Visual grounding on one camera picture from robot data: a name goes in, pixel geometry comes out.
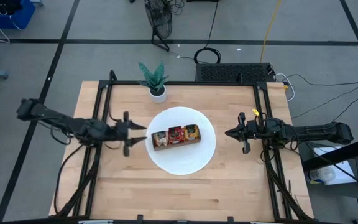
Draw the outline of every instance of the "white plate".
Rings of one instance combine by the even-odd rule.
[[[199,143],[161,151],[154,150],[152,133],[189,124],[198,125],[201,133]],[[174,175],[187,175],[199,171],[211,160],[216,147],[215,131],[209,119],[199,111],[181,106],[159,113],[147,128],[146,136],[145,144],[150,158],[161,169]]]

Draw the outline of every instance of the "yellow cable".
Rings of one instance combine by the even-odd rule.
[[[264,45],[262,46],[262,52],[260,53],[259,63],[262,63],[262,58],[264,57],[264,51],[265,51],[265,46],[266,46],[266,40],[267,40],[267,37],[269,36],[269,32],[270,32],[270,30],[272,28],[272,25],[274,23],[274,19],[276,18],[277,11],[278,11],[278,8],[280,7],[281,1],[282,0],[278,0],[277,5],[276,5],[276,9],[274,10],[274,13],[273,13],[272,20],[270,21],[270,24],[268,25],[266,36],[265,36],[265,39],[264,39]]]

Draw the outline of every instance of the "blue bin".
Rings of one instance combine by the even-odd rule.
[[[12,0],[20,1],[23,9],[15,12],[12,15],[12,20],[8,15],[0,15],[0,28],[1,29],[25,29],[30,22],[30,19],[35,11],[35,6],[30,0]]]

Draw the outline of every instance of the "white pot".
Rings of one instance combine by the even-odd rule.
[[[163,88],[164,88],[164,93],[162,93],[162,95],[160,96],[154,96],[149,89],[149,95],[154,103],[163,103],[167,99],[167,89],[165,88],[165,86],[163,86]]]

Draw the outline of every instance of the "wooden tabletop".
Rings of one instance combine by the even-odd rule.
[[[98,82],[82,83],[74,117],[92,116],[97,87]],[[167,101],[158,105],[151,102],[148,89],[143,86],[114,85],[110,103],[112,116],[122,118],[122,113],[128,111],[131,120],[147,127],[154,116],[167,108],[196,109],[210,120],[216,132],[213,158],[194,174],[171,175],[152,162],[143,142],[131,149],[130,157],[124,157],[122,149],[103,146],[91,218],[133,220],[142,214],[145,220],[224,221],[233,216],[235,221],[273,221],[267,173],[260,160],[261,140],[250,140],[251,152],[244,155],[242,144],[224,134],[237,126],[240,112],[244,112],[247,119],[254,119],[252,87],[169,85],[167,93]],[[282,83],[268,83],[268,93],[273,116],[291,124]],[[261,91],[260,98],[264,109]],[[113,125],[114,121],[108,119],[107,123]],[[144,135],[145,131],[131,132],[132,137]],[[108,145],[117,147],[119,143]],[[65,157],[77,147],[77,142],[67,146]],[[60,209],[78,186],[84,151],[75,154],[62,172],[58,193]],[[281,155],[287,183],[291,180],[292,194],[312,217],[301,160],[298,154],[288,150],[281,150]],[[282,198],[277,195],[281,217],[284,217]]]

